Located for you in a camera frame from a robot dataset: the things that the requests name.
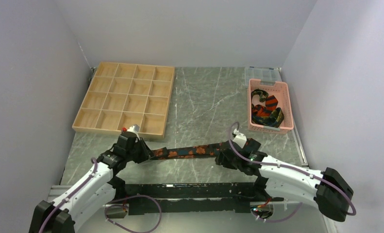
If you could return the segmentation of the pink perforated plastic basket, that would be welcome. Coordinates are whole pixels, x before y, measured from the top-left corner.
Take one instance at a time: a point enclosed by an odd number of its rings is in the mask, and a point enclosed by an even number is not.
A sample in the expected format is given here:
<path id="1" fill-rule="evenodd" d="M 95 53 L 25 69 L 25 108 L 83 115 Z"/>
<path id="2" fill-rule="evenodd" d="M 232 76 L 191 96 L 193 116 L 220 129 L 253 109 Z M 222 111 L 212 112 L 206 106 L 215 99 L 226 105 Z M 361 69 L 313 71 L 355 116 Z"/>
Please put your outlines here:
<path id="1" fill-rule="evenodd" d="M 287 83 L 249 80 L 248 129 L 278 134 L 294 129 Z"/>

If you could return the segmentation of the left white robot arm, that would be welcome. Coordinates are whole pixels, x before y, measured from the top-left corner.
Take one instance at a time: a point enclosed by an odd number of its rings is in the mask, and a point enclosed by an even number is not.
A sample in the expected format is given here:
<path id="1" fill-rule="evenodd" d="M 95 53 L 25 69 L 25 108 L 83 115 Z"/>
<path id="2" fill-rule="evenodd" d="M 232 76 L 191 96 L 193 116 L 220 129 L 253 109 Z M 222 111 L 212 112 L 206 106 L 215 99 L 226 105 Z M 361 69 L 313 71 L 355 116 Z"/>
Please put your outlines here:
<path id="1" fill-rule="evenodd" d="M 34 209 L 29 232 L 75 233 L 103 205 L 121 203 L 125 181 L 117 176 L 128 162 L 144 162 L 151 151 L 135 126 L 122 131 L 117 142 L 97 159 L 70 189 L 52 201 L 41 201 Z"/>

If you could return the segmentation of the black tie orange flowers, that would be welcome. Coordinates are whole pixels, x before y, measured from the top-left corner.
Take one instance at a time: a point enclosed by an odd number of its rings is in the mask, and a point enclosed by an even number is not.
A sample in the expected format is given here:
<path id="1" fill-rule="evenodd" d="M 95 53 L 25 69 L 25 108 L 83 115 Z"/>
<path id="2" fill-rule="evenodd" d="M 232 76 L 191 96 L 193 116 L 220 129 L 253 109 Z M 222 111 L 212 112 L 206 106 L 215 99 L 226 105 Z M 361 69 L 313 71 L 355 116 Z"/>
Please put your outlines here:
<path id="1" fill-rule="evenodd" d="M 150 160 L 216 158 L 228 150 L 232 149 L 226 142 L 174 149 L 164 147 L 152 150 Z"/>

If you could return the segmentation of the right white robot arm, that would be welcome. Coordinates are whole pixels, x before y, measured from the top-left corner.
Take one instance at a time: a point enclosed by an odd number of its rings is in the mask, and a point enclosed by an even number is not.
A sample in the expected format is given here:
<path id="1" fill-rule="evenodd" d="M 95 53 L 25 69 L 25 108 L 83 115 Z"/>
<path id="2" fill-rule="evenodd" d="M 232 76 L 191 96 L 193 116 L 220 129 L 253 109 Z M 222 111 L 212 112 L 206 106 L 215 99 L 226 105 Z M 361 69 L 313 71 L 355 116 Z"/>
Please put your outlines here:
<path id="1" fill-rule="evenodd" d="M 259 150 L 257 142 L 221 143 L 215 152 L 217 165 L 256 176 L 253 194 L 258 201 L 272 198 L 294 200 L 317 208 L 324 216 L 343 222 L 357 214 L 353 190 L 333 168 L 324 171 L 282 162 Z"/>

